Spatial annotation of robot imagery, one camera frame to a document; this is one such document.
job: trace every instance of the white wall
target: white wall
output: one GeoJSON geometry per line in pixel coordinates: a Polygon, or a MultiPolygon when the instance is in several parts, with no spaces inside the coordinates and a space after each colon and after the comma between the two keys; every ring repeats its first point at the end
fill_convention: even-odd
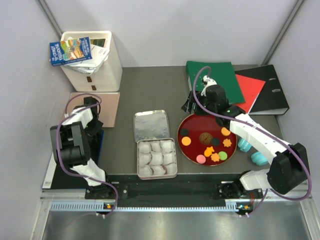
{"type": "Polygon", "coordinates": [[[3,1],[0,33],[0,239],[25,240],[72,87],[49,63],[57,37],[35,0],[3,1]]]}
{"type": "Polygon", "coordinates": [[[307,148],[320,211],[320,1],[308,0],[271,59],[290,110],[279,117],[286,140],[307,148]]]}
{"type": "Polygon", "coordinates": [[[123,67],[260,64],[295,0],[47,0],[63,31],[110,30],[123,67]]]}

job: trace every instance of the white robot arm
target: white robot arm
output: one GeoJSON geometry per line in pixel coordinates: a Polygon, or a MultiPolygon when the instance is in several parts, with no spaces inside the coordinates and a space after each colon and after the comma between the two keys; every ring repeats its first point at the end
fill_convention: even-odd
{"type": "MultiPolygon", "coordinates": [[[[273,188],[280,194],[286,194],[307,179],[301,164],[286,147],[289,146],[301,158],[309,171],[307,152],[303,145],[300,143],[291,145],[277,138],[253,121],[241,108],[230,105],[225,90],[212,78],[205,75],[202,82],[205,86],[203,91],[196,93],[197,100],[202,107],[217,115],[229,117],[229,120],[217,116],[215,119],[221,127],[226,127],[261,152],[270,164],[270,169],[242,173],[236,181],[240,190],[273,188]],[[262,133],[261,130],[268,133],[269,136],[262,133]]],[[[195,102],[197,101],[191,92],[181,109],[187,113],[194,110],[198,115],[207,114],[195,102]]]]}
{"type": "MultiPolygon", "coordinates": [[[[75,114],[70,119],[63,122],[60,128],[60,152],[64,166],[77,172],[80,175],[88,176],[93,179],[105,182],[106,173],[100,169],[93,161],[90,151],[89,137],[94,134],[88,132],[86,128],[90,123],[93,123],[94,129],[99,129],[102,123],[98,121],[98,114],[93,114],[93,110],[88,108],[82,110],[85,106],[74,109],[70,115],[75,114]]],[[[56,143],[57,126],[50,128],[52,150],[55,162],[60,165],[57,156],[57,143],[56,143]]],[[[91,180],[88,177],[84,178],[88,186],[96,187],[101,183],[91,180]]]]}

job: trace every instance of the red folder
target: red folder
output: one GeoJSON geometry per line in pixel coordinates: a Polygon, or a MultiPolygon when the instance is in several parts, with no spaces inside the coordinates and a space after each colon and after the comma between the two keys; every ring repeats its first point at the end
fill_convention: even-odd
{"type": "Polygon", "coordinates": [[[248,114],[252,108],[252,106],[255,104],[255,101],[261,92],[262,88],[265,85],[265,81],[241,76],[241,75],[235,75],[236,79],[238,80],[239,86],[241,88],[242,94],[244,96],[244,103],[237,103],[235,105],[239,106],[245,112],[248,114]]]}

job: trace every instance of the gray table surface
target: gray table surface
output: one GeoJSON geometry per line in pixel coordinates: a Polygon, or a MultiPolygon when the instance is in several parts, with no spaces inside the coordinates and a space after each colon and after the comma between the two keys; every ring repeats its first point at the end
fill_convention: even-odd
{"type": "MultiPolygon", "coordinates": [[[[256,65],[235,65],[235,70],[256,67],[256,65]]],[[[188,115],[181,110],[189,94],[184,66],[128,67],[123,68],[120,100],[115,127],[105,128],[101,147],[99,167],[108,174],[137,173],[137,144],[134,140],[134,114],[144,111],[165,110],[170,135],[177,141],[179,125],[188,115]]],[[[273,115],[252,116],[252,118],[277,137],[282,137],[278,122],[273,115]]],[[[176,143],[178,173],[242,173],[246,170],[260,170],[269,165],[257,166],[251,155],[236,150],[224,164],[204,166],[187,159],[176,143]]]]}

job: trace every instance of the red plate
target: red plate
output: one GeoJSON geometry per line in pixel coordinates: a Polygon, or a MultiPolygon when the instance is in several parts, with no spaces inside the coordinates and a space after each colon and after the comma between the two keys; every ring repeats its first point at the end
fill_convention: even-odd
{"type": "Polygon", "coordinates": [[[214,154],[219,154],[219,152],[223,151],[227,154],[226,160],[213,161],[211,157],[206,157],[203,165],[206,166],[217,166],[229,158],[235,153],[237,148],[237,136],[231,133],[229,136],[224,136],[221,133],[222,127],[220,127],[216,123],[216,119],[212,115],[195,115],[192,114],[188,116],[186,119],[182,121],[180,127],[178,129],[178,144],[182,153],[191,161],[199,164],[196,160],[198,155],[204,155],[205,150],[207,148],[213,147],[214,154]],[[188,146],[184,146],[182,144],[182,138],[184,136],[181,135],[180,130],[187,129],[187,137],[191,139],[191,144],[188,146]],[[219,139],[219,145],[212,145],[212,139],[219,139]],[[229,139],[231,141],[230,147],[225,147],[223,141],[225,139],[229,139]]]}

